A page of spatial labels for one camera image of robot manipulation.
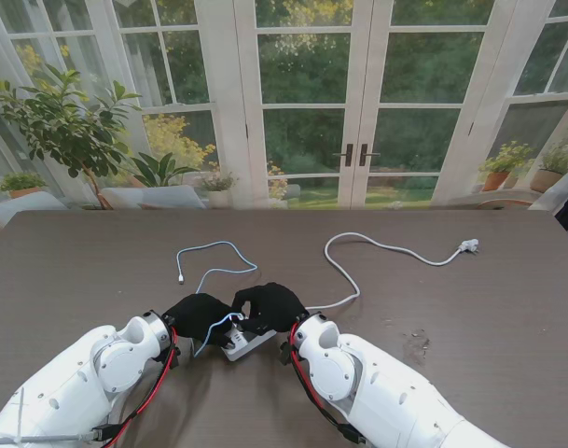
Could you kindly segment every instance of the table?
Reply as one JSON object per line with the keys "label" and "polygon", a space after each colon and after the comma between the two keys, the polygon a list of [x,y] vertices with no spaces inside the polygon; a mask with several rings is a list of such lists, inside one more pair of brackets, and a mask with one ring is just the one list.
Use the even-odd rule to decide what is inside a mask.
{"label": "table", "polygon": [[[323,256],[327,239],[342,231],[431,259],[478,238],[479,255],[443,268],[336,244],[332,256],[363,296],[327,315],[405,360],[498,440],[568,447],[568,235],[551,215],[529,211],[20,213],[0,237],[0,410],[89,329],[162,312],[194,292],[208,268],[243,266],[226,246],[191,254],[179,286],[176,249],[227,239],[258,264],[259,273],[208,279],[204,291],[223,301],[275,281],[307,306],[327,304],[351,292]],[[426,353],[415,347],[423,335]],[[277,353],[271,340],[236,363],[215,348],[192,362],[183,356],[122,446],[349,446]]]}

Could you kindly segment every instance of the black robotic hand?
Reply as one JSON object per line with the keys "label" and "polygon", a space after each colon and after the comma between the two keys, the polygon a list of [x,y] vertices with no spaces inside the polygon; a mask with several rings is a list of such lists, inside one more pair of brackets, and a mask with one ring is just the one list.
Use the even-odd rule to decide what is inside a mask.
{"label": "black robotic hand", "polygon": [[277,283],[238,291],[231,305],[232,312],[240,313],[248,301],[250,315],[248,320],[240,322],[240,326],[259,336],[271,329],[279,332],[289,331],[297,322],[297,318],[308,315],[297,295]]}
{"label": "black robotic hand", "polygon": [[[168,322],[171,319],[173,320],[172,325],[178,336],[204,341],[209,327],[229,313],[231,313],[231,308],[224,302],[209,294],[201,293],[184,297],[166,311],[162,317]],[[214,327],[207,343],[226,347],[231,343],[231,339],[225,334],[230,329],[231,322],[229,320]]]}

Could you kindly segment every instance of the power strip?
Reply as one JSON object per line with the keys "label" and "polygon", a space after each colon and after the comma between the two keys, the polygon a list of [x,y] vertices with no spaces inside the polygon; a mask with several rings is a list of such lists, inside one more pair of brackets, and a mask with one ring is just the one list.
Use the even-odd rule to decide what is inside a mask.
{"label": "power strip", "polygon": [[238,326],[234,325],[232,326],[232,329],[226,333],[226,336],[228,336],[234,343],[234,348],[222,348],[222,350],[230,361],[235,361],[257,348],[266,340],[271,339],[275,336],[275,333],[276,331],[272,329],[262,336],[257,336],[256,334],[248,331],[240,331]]}

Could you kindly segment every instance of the lawn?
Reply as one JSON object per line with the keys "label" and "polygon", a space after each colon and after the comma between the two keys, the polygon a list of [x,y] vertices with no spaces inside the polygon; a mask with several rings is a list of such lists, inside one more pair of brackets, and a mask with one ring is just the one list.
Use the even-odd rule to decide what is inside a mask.
{"label": "lawn", "polygon": [[[401,202],[402,209],[428,207],[434,189],[394,189],[391,187],[369,187],[365,208],[395,208],[392,203]],[[288,200],[288,208],[327,210],[338,207],[338,189],[316,187],[302,189],[299,198]]]}

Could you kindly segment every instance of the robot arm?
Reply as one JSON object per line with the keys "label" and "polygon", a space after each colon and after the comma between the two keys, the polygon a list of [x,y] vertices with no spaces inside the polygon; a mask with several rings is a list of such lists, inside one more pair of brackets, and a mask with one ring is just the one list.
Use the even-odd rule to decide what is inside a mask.
{"label": "robot arm", "polygon": [[378,448],[506,448],[455,412],[426,378],[322,315],[292,335],[316,392]]}
{"label": "robot arm", "polygon": [[[153,312],[133,317],[120,331],[109,325],[92,329],[12,395],[0,412],[0,438],[15,441],[18,427],[28,437],[91,433],[138,382],[146,362],[171,346],[168,327]],[[74,442],[34,446],[63,448]]]}

